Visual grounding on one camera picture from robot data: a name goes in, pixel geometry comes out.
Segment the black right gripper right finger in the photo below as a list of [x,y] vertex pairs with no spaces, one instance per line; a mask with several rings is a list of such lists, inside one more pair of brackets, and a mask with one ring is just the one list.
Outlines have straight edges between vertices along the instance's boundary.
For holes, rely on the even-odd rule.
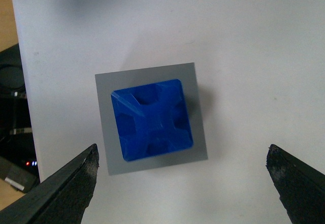
[[272,144],[266,167],[292,223],[324,223],[324,174]]

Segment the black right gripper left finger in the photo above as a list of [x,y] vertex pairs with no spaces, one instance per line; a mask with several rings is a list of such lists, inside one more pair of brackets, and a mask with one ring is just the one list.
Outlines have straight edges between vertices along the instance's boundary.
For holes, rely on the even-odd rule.
[[1,223],[81,223],[93,197],[98,168],[98,147],[92,144],[1,210]]

